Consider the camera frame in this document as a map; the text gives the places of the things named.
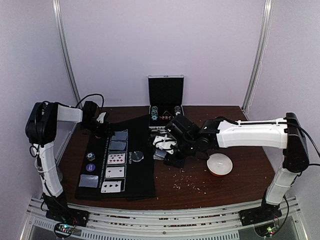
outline white robotic arm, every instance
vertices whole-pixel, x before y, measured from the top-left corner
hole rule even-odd
[[[180,159],[197,151],[235,146],[274,147],[283,150],[283,161],[264,193],[261,207],[241,211],[242,225],[273,219],[275,213],[277,216],[281,215],[279,204],[285,193],[297,175],[309,166],[306,138],[300,128],[294,113],[287,113],[285,118],[264,121],[233,121],[218,117],[206,120],[202,127],[178,115],[165,127],[176,140],[170,138],[168,153]]]
[[[43,199],[48,207],[46,217],[57,221],[76,219],[78,226],[85,226],[88,212],[69,208],[61,185],[54,156],[54,140],[57,134],[57,122],[80,123],[83,129],[93,131],[97,137],[109,132],[105,121],[106,112],[96,118],[98,105],[86,101],[83,109],[69,107],[58,102],[37,102],[26,124],[25,133],[31,143],[35,166],[40,175]]]

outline white wall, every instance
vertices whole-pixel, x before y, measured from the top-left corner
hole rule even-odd
[[[320,1],[275,1],[266,53],[250,120],[274,119],[286,112],[297,114],[300,124],[320,147]],[[311,144],[311,163],[319,163]],[[280,150],[266,149],[277,168]],[[320,168],[309,167],[291,190],[306,218],[311,239],[319,239]]]
[[[185,105],[241,105],[264,1],[61,1],[80,95],[149,104],[148,75],[185,75]]]
[[[42,192],[25,125],[35,102],[75,101],[51,1],[0,0],[0,238],[16,239],[32,196]],[[60,124],[55,152],[70,130]]]

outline open case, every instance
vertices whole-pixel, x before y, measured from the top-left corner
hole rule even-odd
[[[175,116],[175,108],[180,114],[184,115],[182,107],[184,78],[183,75],[148,76],[149,128],[152,131],[164,130],[167,123]],[[157,108],[156,119],[154,117],[154,106]]]

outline brown table surface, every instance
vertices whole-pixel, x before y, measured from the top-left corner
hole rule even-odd
[[[185,116],[199,126],[207,119],[225,116],[246,120],[238,106],[184,106]],[[117,123],[148,114],[148,106],[106,107],[108,121]],[[223,153],[233,162],[233,170],[223,177],[212,176],[205,160],[188,157],[183,169],[154,164],[155,198],[127,201],[123,198],[101,200],[75,199],[75,191],[89,132],[77,126],[63,154],[60,170],[69,203],[92,207],[128,210],[176,210],[215,207],[261,199],[275,175],[262,147],[230,147],[208,150],[209,154]]]

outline white bowl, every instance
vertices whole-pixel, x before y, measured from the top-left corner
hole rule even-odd
[[[210,155],[209,159],[206,161],[206,165],[210,173],[216,177],[227,175],[233,168],[231,159],[221,153]]]

